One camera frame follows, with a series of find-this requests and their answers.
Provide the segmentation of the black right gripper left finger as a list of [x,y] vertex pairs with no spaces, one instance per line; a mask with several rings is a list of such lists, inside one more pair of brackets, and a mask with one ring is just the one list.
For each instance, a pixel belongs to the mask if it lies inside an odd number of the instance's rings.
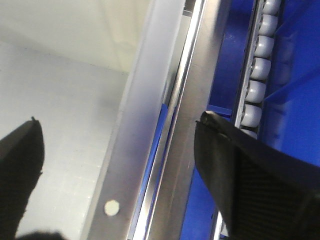
[[0,140],[0,238],[13,240],[45,158],[41,124],[32,118]]

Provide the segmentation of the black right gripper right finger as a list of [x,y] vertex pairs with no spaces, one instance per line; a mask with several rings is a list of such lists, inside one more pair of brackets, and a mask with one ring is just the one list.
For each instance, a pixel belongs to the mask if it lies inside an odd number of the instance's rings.
[[318,166],[269,147],[212,111],[196,123],[194,161],[229,239],[319,239]]

